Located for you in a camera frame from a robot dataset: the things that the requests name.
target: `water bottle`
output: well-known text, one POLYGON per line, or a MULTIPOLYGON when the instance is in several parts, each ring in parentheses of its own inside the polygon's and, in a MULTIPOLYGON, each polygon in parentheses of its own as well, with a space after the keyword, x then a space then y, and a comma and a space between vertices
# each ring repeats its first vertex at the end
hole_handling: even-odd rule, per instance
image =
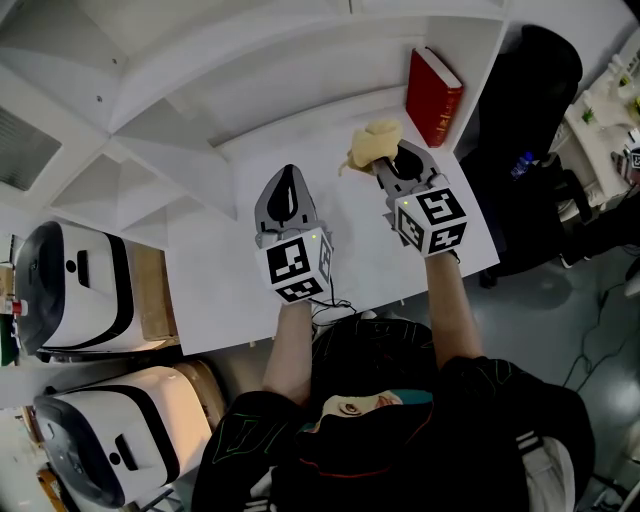
POLYGON ((520 178, 520 176, 526 173, 532 163, 533 153, 527 151, 524 156, 521 156, 518 159, 518 163, 516 164, 516 166, 511 169, 511 177, 513 178, 513 180, 517 180, 518 178, 520 178))

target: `white machine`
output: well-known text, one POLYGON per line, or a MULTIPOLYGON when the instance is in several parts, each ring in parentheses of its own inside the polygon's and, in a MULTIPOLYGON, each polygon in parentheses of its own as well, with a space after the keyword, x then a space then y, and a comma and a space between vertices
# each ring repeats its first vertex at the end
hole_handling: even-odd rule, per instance
POLYGON ((28 304, 18 332, 29 354, 147 344, 134 321, 129 258, 118 237, 58 222, 39 226, 20 250, 16 296, 28 304))
MULTIPOLYGON (((196 380, 219 397, 207 375, 196 380)), ((193 384, 178 369, 157 366, 36 398, 51 464, 65 483, 107 508, 175 481, 200 464, 223 413, 221 401, 201 403, 193 384), (215 422, 209 423, 205 408, 215 411, 215 422)))

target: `marker cube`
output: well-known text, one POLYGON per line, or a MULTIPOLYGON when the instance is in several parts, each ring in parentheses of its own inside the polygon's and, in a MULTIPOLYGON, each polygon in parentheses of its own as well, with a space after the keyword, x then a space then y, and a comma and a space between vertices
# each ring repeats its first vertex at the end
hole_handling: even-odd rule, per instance
POLYGON ((294 304, 328 291, 332 256, 331 244, 322 228, 256 252, 262 280, 283 304, 294 304))
POLYGON ((396 199, 395 217, 395 230, 425 258, 458 247, 467 227, 450 187, 396 199))

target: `printed graphic on shirt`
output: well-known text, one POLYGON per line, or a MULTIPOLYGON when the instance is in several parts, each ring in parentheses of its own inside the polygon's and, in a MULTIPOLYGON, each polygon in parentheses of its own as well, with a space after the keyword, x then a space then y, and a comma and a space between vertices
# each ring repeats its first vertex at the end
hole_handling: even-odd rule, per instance
POLYGON ((318 432, 323 418, 329 415, 340 418, 359 418, 371 411, 390 405, 428 404, 432 401, 433 395, 431 393, 417 389, 387 390, 371 396, 334 395, 324 403, 318 422, 306 424, 301 431, 318 432))
POLYGON ((286 421, 273 420, 253 414, 232 413, 225 416, 215 431, 217 448, 212 464, 256 450, 268 455, 278 435, 287 426, 286 421))

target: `white table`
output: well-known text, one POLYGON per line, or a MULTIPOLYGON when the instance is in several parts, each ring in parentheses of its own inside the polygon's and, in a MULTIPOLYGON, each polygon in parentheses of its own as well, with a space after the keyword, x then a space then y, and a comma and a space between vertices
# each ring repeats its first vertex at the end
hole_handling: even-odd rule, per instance
MULTIPOLYGON (((237 222, 213 222, 193 243, 166 253, 185 354, 275 334, 280 303, 265 289, 255 262, 254 206, 269 179, 289 163, 301 169, 319 217, 333 232, 336 298, 363 311, 427 289, 421 256, 403 247, 382 217, 388 210, 376 179, 351 170, 338 176, 353 131, 382 118, 399 119, 404 138, 426 148, 402 104, 361 114, 344 102, 260 128, 218 148, 233 168, 237 222)), ((462 274, 495 265, 499 260, 493 241, 460 165, 449 151, 431 153, 469 218, 465 241, 457 249, 462 274)), ((347 314, 350 310, 329 310, 316 320, 347 314)))

